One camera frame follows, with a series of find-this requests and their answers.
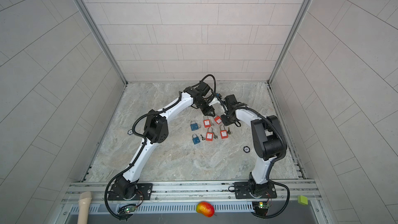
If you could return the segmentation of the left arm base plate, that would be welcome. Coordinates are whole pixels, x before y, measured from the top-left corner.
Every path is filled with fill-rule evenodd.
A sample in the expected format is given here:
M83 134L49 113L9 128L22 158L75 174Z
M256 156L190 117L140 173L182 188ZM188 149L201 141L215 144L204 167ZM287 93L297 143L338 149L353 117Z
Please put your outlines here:
M150 200L153 184L151 183L120 183L113 184L108 191L107 200L110 201L138 201Z

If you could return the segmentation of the blue padlock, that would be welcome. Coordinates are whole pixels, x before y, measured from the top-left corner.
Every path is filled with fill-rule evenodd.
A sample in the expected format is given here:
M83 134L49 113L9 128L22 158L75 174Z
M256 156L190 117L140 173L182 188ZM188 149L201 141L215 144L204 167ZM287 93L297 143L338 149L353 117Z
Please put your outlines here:
M192 120L192 121L190 122L190 128L191 128L192 131L196 131L196 130L198 130L200 127L201 127L201 125L198 124L198 123L196 123L195 120Z
M193 134L192 135L192 141L193 141L193 143L196 145L196 144L199 144L200 142L201 142L201 140L200 140L200 138L196 135L196 134Z

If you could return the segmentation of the red padlock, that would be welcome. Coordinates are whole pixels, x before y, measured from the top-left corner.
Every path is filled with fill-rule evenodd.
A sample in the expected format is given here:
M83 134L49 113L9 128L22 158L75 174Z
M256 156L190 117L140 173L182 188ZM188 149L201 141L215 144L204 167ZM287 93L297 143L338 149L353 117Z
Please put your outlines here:
M213 133L213 130L212 130L212 126L208 127L205 139L206 139L206 141L213 141L214 133Z
M228 131L226 130L224 125L220 126L220 136L222 139L227 139L229 137Z
M209 128L209 127L212 126L211 121L210 121L210 119L207 116L204 116L203 123L204 123L204 127L205 128Z
M215 121L217 124L221 124L221 123L222 123L222 119L221 119L220 116L216 116L216 117L214 118L214 121Z

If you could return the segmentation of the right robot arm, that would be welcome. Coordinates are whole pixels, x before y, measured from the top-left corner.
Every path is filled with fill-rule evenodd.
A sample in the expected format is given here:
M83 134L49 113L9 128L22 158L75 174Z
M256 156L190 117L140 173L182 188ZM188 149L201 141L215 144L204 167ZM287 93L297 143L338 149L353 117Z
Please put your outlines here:
M248 190L254 197L264 196L272 190L270 173L275 162L286 156L287 143L280 122L274 115L264 117L237 101L235 95L228 95L222 100L224 114L222 122L226 125L241 122L251 127L252 140L257 160L249 175Z

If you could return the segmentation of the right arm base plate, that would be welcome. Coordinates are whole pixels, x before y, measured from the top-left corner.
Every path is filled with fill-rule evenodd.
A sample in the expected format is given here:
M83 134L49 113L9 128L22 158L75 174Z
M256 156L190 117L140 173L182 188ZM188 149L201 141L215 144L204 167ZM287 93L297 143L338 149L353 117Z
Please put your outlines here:
M254 181L235 182L233 191L236 199L276 199L277 193L273 183L256 184Z

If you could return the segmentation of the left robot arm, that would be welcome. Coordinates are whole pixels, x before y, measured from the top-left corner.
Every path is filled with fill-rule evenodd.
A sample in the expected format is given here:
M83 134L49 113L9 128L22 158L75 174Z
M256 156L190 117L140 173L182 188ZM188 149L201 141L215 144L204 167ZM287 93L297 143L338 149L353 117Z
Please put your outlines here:
M132 126L132 134L142 139L141 144L129 165L115 175L107 184L104 199L130 200L137 194L136 185L141 172L155 148L164 142L169 135L169 121L186 108L195 105L205 116L215 116L214 107L210 104L217 96L216 91L201 80L196 85L179 92L178 98L166 107L140 116Z

